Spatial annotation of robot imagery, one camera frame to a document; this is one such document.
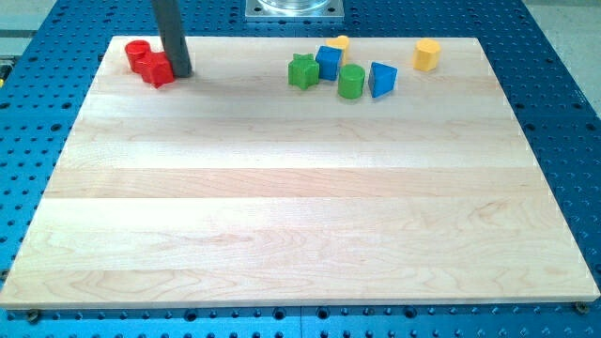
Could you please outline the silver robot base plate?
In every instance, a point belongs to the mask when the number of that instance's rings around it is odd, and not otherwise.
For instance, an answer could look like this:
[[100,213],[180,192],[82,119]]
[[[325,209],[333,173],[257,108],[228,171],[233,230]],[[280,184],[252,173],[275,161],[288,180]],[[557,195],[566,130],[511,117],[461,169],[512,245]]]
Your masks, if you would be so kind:
[[341,22],[345,18],[343,0],[246,0],[247,22]]

